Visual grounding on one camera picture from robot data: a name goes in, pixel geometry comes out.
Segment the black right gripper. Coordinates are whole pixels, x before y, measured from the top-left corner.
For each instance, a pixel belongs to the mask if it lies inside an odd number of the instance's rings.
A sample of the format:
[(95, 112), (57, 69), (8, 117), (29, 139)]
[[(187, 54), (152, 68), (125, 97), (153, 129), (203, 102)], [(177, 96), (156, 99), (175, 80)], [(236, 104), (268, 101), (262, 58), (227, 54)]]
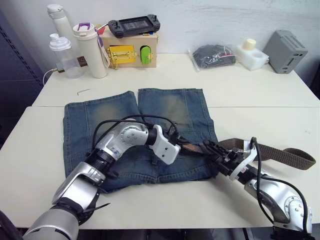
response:
[(228, 152), (227, 149), (211, 140), (204, 140), (201, 143), (202, 151), (207, 155), (219, 156), (221, 160), (217, 164), (209, 161), (207, 168), (212, 178), (216, 178), (220, 173), (230, 176), (236, 167), (242, 162), (242, 152), (233, 148)]

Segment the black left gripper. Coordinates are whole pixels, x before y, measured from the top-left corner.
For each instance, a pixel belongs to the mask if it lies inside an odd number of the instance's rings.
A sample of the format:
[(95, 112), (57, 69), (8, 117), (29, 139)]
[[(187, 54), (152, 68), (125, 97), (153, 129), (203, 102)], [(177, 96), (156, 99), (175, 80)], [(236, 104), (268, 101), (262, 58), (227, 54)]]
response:
[(181, 155), (196, 156), (199, 154), (198, 152), (190, 149), (199, 149), (200, 146), (198, 144), (193, 144), (187, 141), (187, 139), (178, 132), (178, 129), (174, 124), (172, 124), (167, 130), (167, 136), (168, 136), (168, 141), (172, 145), (180, 147)]

